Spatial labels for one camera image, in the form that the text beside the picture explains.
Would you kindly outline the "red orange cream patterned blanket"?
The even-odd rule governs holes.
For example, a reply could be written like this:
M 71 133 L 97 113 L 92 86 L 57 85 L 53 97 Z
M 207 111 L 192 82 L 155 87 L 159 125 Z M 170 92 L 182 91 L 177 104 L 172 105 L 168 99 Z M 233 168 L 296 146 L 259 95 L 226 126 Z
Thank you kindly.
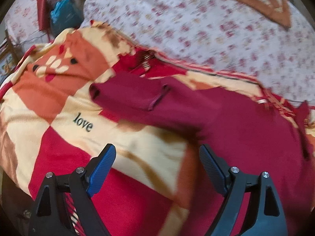
M 94 103 L 90 86 L 120 73 L 173 77 L 193 90 L 222 87 L 275 109 L 304 129 L 314 168 L 314 120 L 308 104 L 295 108 L 254 77 L 167 58 L 106 23 L 92 22 L 32 46 L 1 85 L 1 167 L 22 191 L 36 197 L 47 172 L 71 173 L 112 144 L 113 168 L 92 199 L 110 234 L 207 232 L 223 198 L 199 159 L 202 144 L 121 119 Z

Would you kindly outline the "red cloth strip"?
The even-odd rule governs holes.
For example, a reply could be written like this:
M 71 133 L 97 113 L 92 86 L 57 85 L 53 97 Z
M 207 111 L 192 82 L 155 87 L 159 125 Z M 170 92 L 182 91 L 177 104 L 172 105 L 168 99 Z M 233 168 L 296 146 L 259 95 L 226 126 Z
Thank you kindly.
M 49 7 L 47 0 L 36 1 L 39 30 L 47 31 L 49 29 Z

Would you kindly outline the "white floral bed sheet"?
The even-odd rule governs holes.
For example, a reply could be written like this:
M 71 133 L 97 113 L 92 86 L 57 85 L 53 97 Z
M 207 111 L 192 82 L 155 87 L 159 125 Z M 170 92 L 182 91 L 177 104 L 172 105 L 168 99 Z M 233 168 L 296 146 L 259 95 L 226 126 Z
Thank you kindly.
M 216 71 L 253 75 L 274 93 L 314 103 L 314 27 L 289 3 L 292 26 L 283 26 L 236 0 L 72 0 L 80 27 L 110 24 L 139 44 Z M 40 31 L 36 0 L 15 0 L 4 20 L 26 51 L 52 36 Z

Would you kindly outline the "teal plastic bag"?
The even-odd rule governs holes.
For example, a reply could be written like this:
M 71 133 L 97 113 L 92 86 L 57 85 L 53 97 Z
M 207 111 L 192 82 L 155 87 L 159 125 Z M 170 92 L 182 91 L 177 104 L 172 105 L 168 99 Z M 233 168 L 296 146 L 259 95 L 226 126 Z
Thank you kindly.
M 82 13 L 72 0 L 60 0 L 50 12 L 50 29 L 58 36 L 67 28 L 78 28 L 83 22 Z

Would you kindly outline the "maroon long-sleeve garment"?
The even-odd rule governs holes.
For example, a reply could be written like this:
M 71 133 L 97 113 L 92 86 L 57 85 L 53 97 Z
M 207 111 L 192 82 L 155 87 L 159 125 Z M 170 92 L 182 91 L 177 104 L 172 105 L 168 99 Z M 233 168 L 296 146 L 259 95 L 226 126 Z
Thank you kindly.
M 303 128 L 279 111 L 222 87 L 190 89 L 173 77 L 120 73 L 92 84 L 94 103 L 121 119 L 171 130 L 208 144 L 230 165 L 271 173 L 289 234 L 305 223 L 314 194 L 312 148 Z

